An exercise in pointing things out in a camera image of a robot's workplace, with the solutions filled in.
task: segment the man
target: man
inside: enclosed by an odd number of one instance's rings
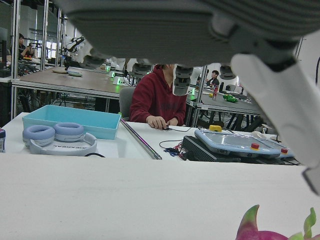
[[[217,77],[219,76],[219,72],[217,70],[213,70],[211,74],[211,79],[208,80],[207,78],[205,79],[206,81],[206,86],[207,87],[212,87],[212,86],[219,86],[219,80]]]
[[[182,126],[187,96],[173,94],[174,64],[156,65],[136,86],[130,107],[130,121],[148,123],[155,129]]]
[[[19,33],[19,60],[23,59],[25,55],[29,56],[33,56],[34,55],[34,51],[32,49],[32,46],[25,46],[24,45],[25,42],[25,37]]]

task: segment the pink dragon fruit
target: pink dragon fruit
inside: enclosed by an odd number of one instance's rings
[[[274,231],[259,231],[257,227],[257,213],[259,205],[251,207],[243,216],[235,240],[320,240],[320,234],[312,237],[311,227],[316,223],[314,208],[304,221],[304,235],[299,232],[291,237],[283,236]]]

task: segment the red hoodie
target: red hoodie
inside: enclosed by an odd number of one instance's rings
[[[165,80],[161,65],[144,76],[136,86],[130,107],[130,121],[145,123],[150,115],[161,116],[165,122],[178,119],[178,126],[184,124],[187,96],[176,96]]]

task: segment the red emergency stop button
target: red emergency stop button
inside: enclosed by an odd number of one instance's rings
[[[255,143],[255,142],[251,143],[251,149],[253,149],[253,150],[259,150],[259,144],[258,144],[258,143]]]
[[[281,148],[281,153],[282,153],[282,154],[288,154],[288,149],[286,149],[286,148]]]

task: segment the blue headphones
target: blue headphones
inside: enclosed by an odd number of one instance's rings
[[[84,134],[84,127],[74,122],[60,122],[53,127],[46,125],[27,127],[22,132],[22,140],[29,146],[32,154],[85,156],[97,149],[97,138],[88,132]],[[61,151],[56,145],[46,148],[55,140],[84,142],[89,144],[89,147],[70,147],[68,151]]]

